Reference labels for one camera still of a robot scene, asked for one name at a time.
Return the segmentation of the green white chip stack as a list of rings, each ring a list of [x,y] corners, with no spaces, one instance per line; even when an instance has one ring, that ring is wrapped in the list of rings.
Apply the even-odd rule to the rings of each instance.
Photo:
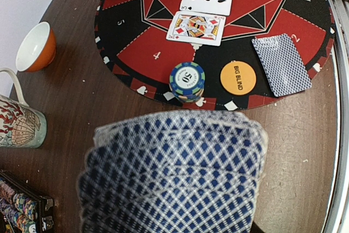
[[[200,100],[205,84],[204,70],[195,62],[176,65],[169,77],[169,87],[181,103],[195,103]]]

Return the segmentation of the blue playing card deck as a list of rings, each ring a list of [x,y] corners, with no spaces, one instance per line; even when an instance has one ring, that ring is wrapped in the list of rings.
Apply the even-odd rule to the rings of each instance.
[[[240,112],[176,110],[98,127],[81,232],[250,232],[268,135]]]

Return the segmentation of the king of diamonds card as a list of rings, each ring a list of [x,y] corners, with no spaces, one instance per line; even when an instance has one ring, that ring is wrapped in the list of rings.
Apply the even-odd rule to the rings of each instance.
[[[194,11],[175,13],[166,39],[191,44],[220,46],[226,17]]]

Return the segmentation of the three of spades card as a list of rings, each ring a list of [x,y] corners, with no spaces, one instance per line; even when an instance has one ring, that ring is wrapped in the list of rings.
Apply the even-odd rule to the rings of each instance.
[[[180,11],[194,11],[206,14],[229,16],[232,0],[182,0]]]

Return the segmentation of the dealt blue cards pile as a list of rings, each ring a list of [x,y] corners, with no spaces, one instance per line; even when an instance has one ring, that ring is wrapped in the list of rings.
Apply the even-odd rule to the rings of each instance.
[[[309,74],[289,35],[255,38],[251,42],[274,96],[283,97],[312,87]]]

